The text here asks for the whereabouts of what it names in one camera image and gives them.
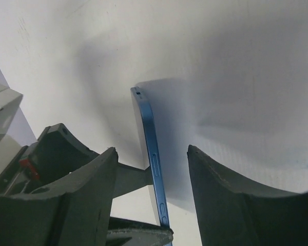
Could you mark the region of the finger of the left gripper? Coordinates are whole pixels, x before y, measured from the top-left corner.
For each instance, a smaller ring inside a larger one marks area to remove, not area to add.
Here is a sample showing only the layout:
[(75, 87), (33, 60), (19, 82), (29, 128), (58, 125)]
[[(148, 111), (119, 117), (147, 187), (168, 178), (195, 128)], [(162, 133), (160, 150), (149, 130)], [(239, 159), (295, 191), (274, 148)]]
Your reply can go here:
[(173, 233), (169, 227), (110, 217), (106, 244), (115, 246), (172, 245)]
[[(37, 139), (37, 174), (43, 185), (90, 163), (99, 153), (81, 143), (63, 124), (46, 127)], [(118, 164), (113, 197), (152, 184), (151, 170)]]

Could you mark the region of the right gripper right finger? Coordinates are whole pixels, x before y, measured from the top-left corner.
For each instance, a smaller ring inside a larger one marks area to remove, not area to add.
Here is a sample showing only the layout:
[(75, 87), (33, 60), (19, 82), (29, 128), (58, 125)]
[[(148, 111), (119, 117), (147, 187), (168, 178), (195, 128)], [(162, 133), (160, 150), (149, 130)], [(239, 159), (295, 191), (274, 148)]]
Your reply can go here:
[(187, 158), (203, 245), (308, 245), (308, 192), (256, 182), (193, 145)]

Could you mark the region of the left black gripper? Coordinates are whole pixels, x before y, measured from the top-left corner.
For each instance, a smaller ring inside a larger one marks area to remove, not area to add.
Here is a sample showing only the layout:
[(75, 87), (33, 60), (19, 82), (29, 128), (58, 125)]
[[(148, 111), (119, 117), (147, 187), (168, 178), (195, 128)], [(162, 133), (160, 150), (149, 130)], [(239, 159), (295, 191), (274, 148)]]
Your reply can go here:
[(29, 193), (71, 172), (74, 147), (67, 143), (39, 143), (23, 147), (0, 173), (0, 194)]

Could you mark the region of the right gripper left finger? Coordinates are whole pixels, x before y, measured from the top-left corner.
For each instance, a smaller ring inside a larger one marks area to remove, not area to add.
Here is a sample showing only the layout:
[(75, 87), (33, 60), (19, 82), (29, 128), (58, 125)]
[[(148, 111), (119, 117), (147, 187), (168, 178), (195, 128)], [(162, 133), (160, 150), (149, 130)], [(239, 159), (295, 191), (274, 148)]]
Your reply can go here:
[(0, 245), (104, 245), (115, 148), (30, 194), (0, 195)]

